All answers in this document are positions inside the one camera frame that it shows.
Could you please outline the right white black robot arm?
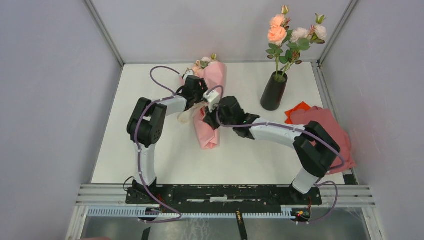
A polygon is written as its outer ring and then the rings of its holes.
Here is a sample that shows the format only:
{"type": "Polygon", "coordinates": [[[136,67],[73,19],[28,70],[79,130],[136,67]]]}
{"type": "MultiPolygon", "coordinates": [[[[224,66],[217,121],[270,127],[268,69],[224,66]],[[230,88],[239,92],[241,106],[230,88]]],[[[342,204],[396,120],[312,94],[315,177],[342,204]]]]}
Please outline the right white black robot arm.
{"type": "Polygon", "coordinates": [[[282,124],[256,114],[246,113],[234,96],[222,97],[213,91],[203,96],[206,114],[203,121],[214,130],[231,128],[241,138],[270,141],[293,148],[301,170],[289,189],[289,199],[302,204],[309,198],[311,188],[333,169],[340,158],[340,147],[316,121],[306,125],[282,124]]]}

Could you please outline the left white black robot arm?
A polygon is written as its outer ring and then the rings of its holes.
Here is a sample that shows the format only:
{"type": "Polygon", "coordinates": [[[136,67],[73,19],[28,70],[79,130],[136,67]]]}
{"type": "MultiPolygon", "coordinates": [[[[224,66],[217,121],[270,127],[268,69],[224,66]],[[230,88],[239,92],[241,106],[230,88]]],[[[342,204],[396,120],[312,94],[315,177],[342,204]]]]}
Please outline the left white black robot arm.
{"type": "Polygon", "coordinates": [[[188,75],[184,84],[171,96],[151,100],[139,98],[126,127],[130,139],[136,145],[137,172],[142,187],[138,197],[145,204],[157,198],[155,173],[155,148],[160,140],[166,117],[184,113],[203,102],[208,86],[203,78],[188,75]]]}

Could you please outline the cream printed ribbon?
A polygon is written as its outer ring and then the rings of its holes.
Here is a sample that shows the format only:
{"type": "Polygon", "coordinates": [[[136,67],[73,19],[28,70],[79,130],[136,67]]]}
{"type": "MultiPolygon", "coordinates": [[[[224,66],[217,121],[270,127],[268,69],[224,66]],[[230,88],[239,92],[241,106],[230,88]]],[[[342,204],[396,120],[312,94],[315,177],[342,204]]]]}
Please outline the cream printed ribbon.
{"type": "Polygon", "coordinates": [[[206,102],[195,103],[193,105],[193,107],[191,107],[187,111],[180,112],[177,115],[178,122],[181,123],[181,124],[188,124],[188,123],[190,123],[194,119],[194,117],[198,113],[200,113],[200,111],[202,109],[204,109],[206,106],[207,106],[207,103],[206,102]]]}

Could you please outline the pink paper bouquet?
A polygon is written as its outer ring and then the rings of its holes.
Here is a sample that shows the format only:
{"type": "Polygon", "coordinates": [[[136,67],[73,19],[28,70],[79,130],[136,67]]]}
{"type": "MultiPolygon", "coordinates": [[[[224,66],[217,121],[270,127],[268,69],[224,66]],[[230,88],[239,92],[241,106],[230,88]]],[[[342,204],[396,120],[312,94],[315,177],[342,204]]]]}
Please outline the pink paper bouquet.
{"type": "MultiPolygon", "coordinates": [[[[208,89],[216,86],[222,86],[223,88],[226,86],[227,67],[217,59],[215,53],[197,60],[192,67],[186,70],[189,69],[193,69],[197,77],[205,80],[208,89]]],[[[200,148],[202,150],[211,150],[220,145],[220,132],[218,129],[213,130],[203,122],[206,111],[206,107],[203,108],[189,123],[194,125],[200,148]]]]}

